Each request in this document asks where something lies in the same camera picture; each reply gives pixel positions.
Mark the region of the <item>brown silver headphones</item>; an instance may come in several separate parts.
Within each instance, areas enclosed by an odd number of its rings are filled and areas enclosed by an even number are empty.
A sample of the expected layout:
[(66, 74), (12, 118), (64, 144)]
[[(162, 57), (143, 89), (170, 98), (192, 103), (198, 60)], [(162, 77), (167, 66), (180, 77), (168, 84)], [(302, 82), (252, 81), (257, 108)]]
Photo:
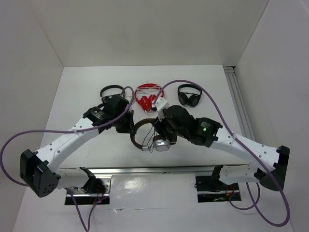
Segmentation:
[(146, 124), (151, 124), (151, 128), (148, 134), (144, 137), (143, 142), (141, 144), (139, 144), (135, 140), (135, 136), (137, 133), (130, 135), (131, 142), (137, 149), (144, 152), (153, 152), (154, 150), (158, 152), (168, 151), (172, 145), (168, 141), (164, 141), (159, 138), (157, 132), (155, 131), (152, 125), (154, 119), (155, 118), (146, 118), (136, 123), (135, 124), (136, 132), (140, 127)]

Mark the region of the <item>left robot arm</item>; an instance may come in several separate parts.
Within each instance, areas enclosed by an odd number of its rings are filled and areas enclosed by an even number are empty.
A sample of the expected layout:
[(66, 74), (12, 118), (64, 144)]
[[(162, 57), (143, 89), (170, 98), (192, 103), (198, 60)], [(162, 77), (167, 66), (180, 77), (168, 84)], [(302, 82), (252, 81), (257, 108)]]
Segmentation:
[(20, 157), (20, 177), (40, 198), (55, 189), (74, 188), (85, 193), (105, 190), (102, 180), (86, 167), (61, 169), (61, 163), (87, 141), (112, 127), (118, 133), (133, 132), (133, 112), (121, 95), (112, 95), (105, 103), (89, 108), (67, 134), (35, 152), (27, 149)]

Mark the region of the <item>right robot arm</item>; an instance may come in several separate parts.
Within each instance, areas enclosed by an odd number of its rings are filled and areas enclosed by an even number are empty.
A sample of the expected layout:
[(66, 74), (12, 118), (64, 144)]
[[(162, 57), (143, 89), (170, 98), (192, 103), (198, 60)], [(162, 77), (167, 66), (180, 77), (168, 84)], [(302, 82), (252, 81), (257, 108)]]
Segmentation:
[(213, 188), (222, 189), (241, 182), (259, 183), (272, 191), (284, 188), (290, 155), (288, 147), (270, 147), (231, 133), (210, 118), (194, 118), (179, 105), (163, 106), (157, 111), (154, 126), (159, 135), (172, 145), (178, 137), (182, 137), (194, 145), (221, 150), (248, 163), (216, 166), (211, 175)]

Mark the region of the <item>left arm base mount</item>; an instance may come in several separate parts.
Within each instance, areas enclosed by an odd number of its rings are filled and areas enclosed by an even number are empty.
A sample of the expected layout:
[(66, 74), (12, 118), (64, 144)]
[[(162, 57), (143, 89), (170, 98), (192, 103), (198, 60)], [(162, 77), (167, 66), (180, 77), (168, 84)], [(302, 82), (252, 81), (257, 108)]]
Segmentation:
[(65, 205), (74, 205), (70, 192), (73, 194), (78, 205), (108, 205), (110, 204), (110, 191), (112, 176), (99, 174), (96, 176), (95, 184), (90, 189), (70, 187), (65, 198)]

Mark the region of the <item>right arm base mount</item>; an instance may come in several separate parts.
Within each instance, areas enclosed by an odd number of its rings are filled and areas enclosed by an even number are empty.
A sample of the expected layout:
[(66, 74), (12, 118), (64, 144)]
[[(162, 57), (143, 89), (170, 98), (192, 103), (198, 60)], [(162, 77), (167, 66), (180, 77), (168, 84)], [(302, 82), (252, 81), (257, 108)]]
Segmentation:
[(238, 184), (226, 185), (210, 176), (196, 176), (195, 188), (198, 203), (228, 202), (230, 196), (232, 201), (241, 201)]

